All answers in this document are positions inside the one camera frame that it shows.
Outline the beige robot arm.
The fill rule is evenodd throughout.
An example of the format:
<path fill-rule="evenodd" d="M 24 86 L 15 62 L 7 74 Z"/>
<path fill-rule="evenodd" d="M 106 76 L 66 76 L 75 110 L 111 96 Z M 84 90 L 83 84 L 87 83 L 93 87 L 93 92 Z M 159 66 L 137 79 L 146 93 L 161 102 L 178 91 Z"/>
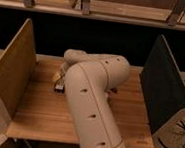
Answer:
<path fill-rule="evenodd" d="M 80 148 L 126 148 L 110 110 L 107 92 L 129 78 L 125 57 L 67 49 L 54 76 L 65 80 L 65 98 Z"/>

